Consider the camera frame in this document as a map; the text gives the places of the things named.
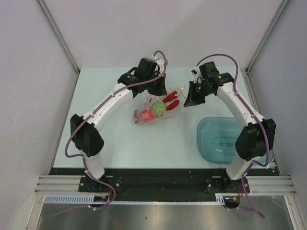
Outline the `clear zip top bag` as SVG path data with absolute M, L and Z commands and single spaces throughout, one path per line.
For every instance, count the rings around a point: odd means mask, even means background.
M 165 96 L 148 95 L 143 108 L 134 111 L 134 122 L 136 124 L 149 124 L 158 119 L 169 119 L 177 116 L 186 108 L 183 106 L 187 96 L 185 87 L 168 88 Z

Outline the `green fake food ball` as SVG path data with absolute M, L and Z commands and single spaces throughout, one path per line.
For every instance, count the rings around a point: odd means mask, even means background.
M 166 105 L 163 101 L 157 101 L 152 104 L 151 110 L 157 117 L 163 117 L 166 113 Z

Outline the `red fake food ball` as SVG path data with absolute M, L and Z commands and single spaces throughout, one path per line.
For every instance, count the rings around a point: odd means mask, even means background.
M 143 123 L 150 123 L 155 120 L 155 114 L 151 109 L 144 109 L 139 113 L 139 118 Z

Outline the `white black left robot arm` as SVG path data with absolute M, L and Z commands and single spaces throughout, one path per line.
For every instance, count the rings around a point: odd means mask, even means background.
M 74 114 L 70 119 L 71 136 L 65 145 L 65 156 L 82 157 L 85 173 L 90 177 L 89 186 L 97 192 L 106 186 L 102 177 L 105 169 L 100 160 L 105 143 L 99 132 L 121 106 L 143 91 L 165 95 L 165 70 L 144 73 L 131 69 L 120 76 L 115 87 L 98 105 L 83 116 Z

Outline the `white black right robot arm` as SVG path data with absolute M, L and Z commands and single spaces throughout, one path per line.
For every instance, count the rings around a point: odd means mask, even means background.
M 235 156 L 218 181 L 218 186 L 223 191 L 234 192 L 238 186 L 244 185 L 244 177 L 253 164 L 265 167 L 270 162 L 276 123 L 271 118 L 264 118 L 240 95 L 236 80 L 229 73 L 200 73 L 196 70 L 192 73 L 196 79 L 189 82 L 184 107 L 203 104 L 209 95 L 217 96 L 240 127 L 240 133 L 234 139 L 229 136 L 233 131 L 229 119 L 204 118 L 197 126 L 197 147 L 205 160 L 221 164 L 222 161 L 214 159 L 214 154 L 223 150 L 228 143 L 234 145 Z

